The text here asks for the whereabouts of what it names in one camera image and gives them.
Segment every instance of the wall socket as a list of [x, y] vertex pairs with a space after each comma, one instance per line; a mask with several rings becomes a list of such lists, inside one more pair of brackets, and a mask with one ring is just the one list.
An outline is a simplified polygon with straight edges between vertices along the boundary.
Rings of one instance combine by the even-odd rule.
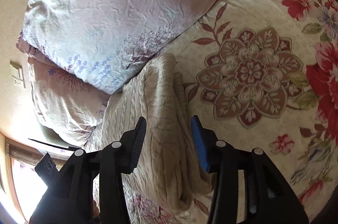
[[19, 79], [19, 78], [16, 78], [14, 76], [12, 76], [13, 78], [13, 82], [14, 82], [14, 85], [18, 86], [18, 87], [21, 87], [21, 88], [25, 88], [25, 81]]

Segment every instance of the beige wall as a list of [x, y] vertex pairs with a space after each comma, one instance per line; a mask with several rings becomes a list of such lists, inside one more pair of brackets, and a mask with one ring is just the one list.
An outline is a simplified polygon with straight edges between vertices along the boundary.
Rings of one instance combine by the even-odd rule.
[[[7, 137], [31, 145], [28, 137], [43, 139], [43, 136], [32, 108], [27, 57], [15, 46], [27, 2], [0, 0], [0, 131]], [[10, 61], [23, 67], [26, 89], [13, 84]]]

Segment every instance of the pillowcase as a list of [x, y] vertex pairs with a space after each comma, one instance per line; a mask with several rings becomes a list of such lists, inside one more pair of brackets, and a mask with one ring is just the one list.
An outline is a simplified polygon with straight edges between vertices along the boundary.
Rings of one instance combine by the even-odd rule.
[[112, 94], [216, 0], [29, 0], [23, 37]]
[[103, 120], [109, 95], [55, 65], [28, 57], [33, 104], [43, 126], [83, 146]]

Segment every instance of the bed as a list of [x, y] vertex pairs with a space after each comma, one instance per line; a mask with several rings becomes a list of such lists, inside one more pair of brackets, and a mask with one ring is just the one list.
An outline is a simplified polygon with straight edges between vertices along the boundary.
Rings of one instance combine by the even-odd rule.
[[194, 154], [188, 120], [195, 114], [234, 147], [261, 147], [314, 220], [338, 183], [337, 17], [334, 0], [217, 0], [112, 94], [86, 151], [117, 139], [139, 115], [156, 140], [146, 139], [139, 168], [124, 177], [132, 221], [207, 221], [212, 177]]

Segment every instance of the floral bed sheet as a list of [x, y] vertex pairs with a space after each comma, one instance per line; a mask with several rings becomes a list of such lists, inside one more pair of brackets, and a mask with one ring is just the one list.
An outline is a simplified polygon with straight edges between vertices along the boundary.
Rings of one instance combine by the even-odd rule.
[[[334, 0], [218, 0], [163, 49], [176, 57], [189, 115], [235, 148], [261, 147], [310, 220], [338, 183], [337, 42]], [[196, 196], [175, 213], [125, 193], [133, 223], [204, 224], [212, 201]]]

